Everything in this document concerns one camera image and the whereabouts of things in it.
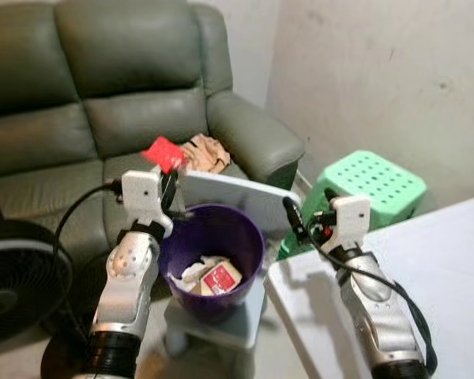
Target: white wall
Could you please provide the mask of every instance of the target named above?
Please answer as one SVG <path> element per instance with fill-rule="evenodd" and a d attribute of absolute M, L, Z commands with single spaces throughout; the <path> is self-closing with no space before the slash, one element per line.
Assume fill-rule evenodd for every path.
<path fill-rule="evenodd" d="M 474 196 L 474 0 L 283 0 L 268 108 L 314 173 L 359 148 Z"/>
<path fill-rule="evenodd" d="M 280 0 L 190 0 L 210 4 L 224 16 L 234 90 L 265 106 Z"/>

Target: wire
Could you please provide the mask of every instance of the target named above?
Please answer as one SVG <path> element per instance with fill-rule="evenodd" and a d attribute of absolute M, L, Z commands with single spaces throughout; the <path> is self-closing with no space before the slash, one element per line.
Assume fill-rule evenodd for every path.
<path fill-rule="evenodd" d="M 68 294 L 68 289 L 65 287 L 65 282 L 63 281 L 62 278 L 62 272 L 61 272 L 61 265 L 60 265 L 60 256 L 59 256 L 59 246 L 60 246 L 60 234 L 62 233 L 63 227 L 65 226 L 67 220 L 69 219 L 70 215 L 72 215 L 73 211 L 76 210 L 76 208 L 81 205 L 83 201 L 85 201 L 87 198 L 92 196 L 94 193 L 104 191 L 104 190 L 113 190 L 115 191 L 115 186 L 116 186 L 116 181 L 112 183 L 107 183 L 102 186 L 98 186 L 96 188 L 93 188 L 83 194 L 81 197 L 79 197 L 75 202 L 66 210 L 65 214 L 63 215 L 62 219 L 60 220 L 60 223 L 58 227 L 56 228 L 55 232 L 55 241 L 53 243 L 53 255 L 55 257 L 55 271 L 56 275 L 58 276 L 58 281 L 60 284 L 60 287 L 62 289 L 62 296 L 63 296 L 63 302 L 65 303 L 65 307 L 67 310 L 67 313 L 69 315 L 70 320 L 73 322 L 73 326 L 76 329 L 77 334 L 82 338 L 82 340 L 86 343 L 87 338 L 86 335 L 82 331 L 82 327 L 79 325 L 79 321 L 75 317 L 72 306 L 70 305 L 69 302 L 69 294 Z"/>
<path fill-rule="evenodd" d="M 427 351 L 425 366 L 427 368 L 428 373 L 430 375 L 433 375 L 433 373 L 437 369 L 438 360 L 437 360 L 437 355 L 435 354 L 434 347 L 432 345 L 430 329 L 428 328 L 428 323 L 427 323 L 427 320 L 425 320 L 425 316 L 421 313 L 421 310 L 419 310 L 419 307 L 409 297 L 405 289 L 397 282 L 391 283 L 388 280 L 383 279 L 381 276 L 377 276 L 371 272 L 367 272 L 364 270 L 360 270 L 359 268 L 354 268 L 352 266 L 346 265 L 343 261 L 339 261 L 337 258 L 325 253 L 311 232 L 313 223 L 314 223 L 314 220 L 311 220 L 307 224 L 307 235 L 309 236 L 310 243 L 316 248 L 316 250 L 324 258 L 326 258 L 328 261 L 330 261 L 334 266 L 338 268 L 343 268 L 344 270 L 347 270 L 349 272 L 354 272 L 355 274 L 367 276 L 371 279 L 378 281 L 379 283 L 384 284 L 385 286 L 397 292 L 407 302 L 409 311 L 411 312 L 411 315 L 412 315 L 412 319 L 414 320 L 416 327 L 418 328 L 419 334 L 422 336 L 423 340 L 425 341 L 425 349 Z"/>

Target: sofa backrest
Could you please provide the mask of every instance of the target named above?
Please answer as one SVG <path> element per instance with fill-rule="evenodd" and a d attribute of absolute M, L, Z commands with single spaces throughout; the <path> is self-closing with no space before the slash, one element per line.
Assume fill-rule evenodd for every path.
<path fill-rule="evenodd" d="M 231 88 L 222 16 L 185 0 L 0 6 L 0 176 L 207 132 Z"/>

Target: beige cloth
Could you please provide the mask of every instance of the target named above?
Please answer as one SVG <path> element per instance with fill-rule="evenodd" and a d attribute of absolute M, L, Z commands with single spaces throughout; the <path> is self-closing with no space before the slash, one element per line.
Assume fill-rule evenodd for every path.
<path fill-rule="evenodd" d="M 188 170 L 219 174 L 230 164 L 230 154 L 218 140 L 197 134 L 181 146 Z"/>

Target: gray leather sofa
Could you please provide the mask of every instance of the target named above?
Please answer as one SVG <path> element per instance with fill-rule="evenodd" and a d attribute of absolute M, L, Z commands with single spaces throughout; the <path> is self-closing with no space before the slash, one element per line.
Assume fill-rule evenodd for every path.
<path fill-rule="evenodd" d="M 232 92 L 215 9 L 184 0 L 69 0 L 0 6 L 0 206 L 54 230 L 84 191 L 128 169 L 159 135 L 217 138 L 225 174 L 289 188 L 303 144 Z M 62 244 L 81 267 L 126 226 L 93 197 Z"/>

